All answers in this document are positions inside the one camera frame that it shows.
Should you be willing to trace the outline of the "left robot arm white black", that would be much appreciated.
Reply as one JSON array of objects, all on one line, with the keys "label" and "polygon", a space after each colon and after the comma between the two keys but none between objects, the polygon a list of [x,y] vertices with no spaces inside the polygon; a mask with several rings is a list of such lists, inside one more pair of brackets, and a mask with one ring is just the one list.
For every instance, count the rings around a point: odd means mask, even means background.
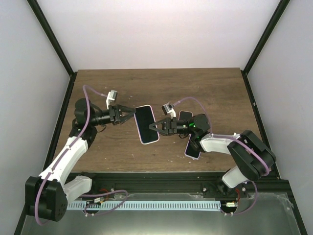
[{"label": "left robot arm white black", "polygon": [[97,126],[119,125],[131,119],[136,110],[123,105],[108,105],[101,110],[89,99],[81,98],[75,103],[72,129],[67,142],[53,162],[37,177],[29,177],[25,183],[27,214],[35,217],[39,225],[42,219],[59,221],[67,207],[86,194],[96,197],[100,186],[92,178],[79,175],[66,182],[78,160],[87,152],[98,133]]}]

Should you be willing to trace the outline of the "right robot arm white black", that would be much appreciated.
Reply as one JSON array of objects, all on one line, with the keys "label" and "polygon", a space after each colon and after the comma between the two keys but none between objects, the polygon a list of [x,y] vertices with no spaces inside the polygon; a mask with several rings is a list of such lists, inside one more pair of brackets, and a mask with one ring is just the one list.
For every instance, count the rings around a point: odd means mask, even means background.
[{"label": "right robot arm white black", "polygon": [[239,184],[256,182],[267,176],[276,162],[275,154],[250,130],[233,135],[211,133],[205,114],[183,120],[167,117],[150,124],[149,128],[164,136],[189,136],[189,143],[196,151],[230,155],[236,165],[228,170],[216,185],[222,197],[229,197]]}]

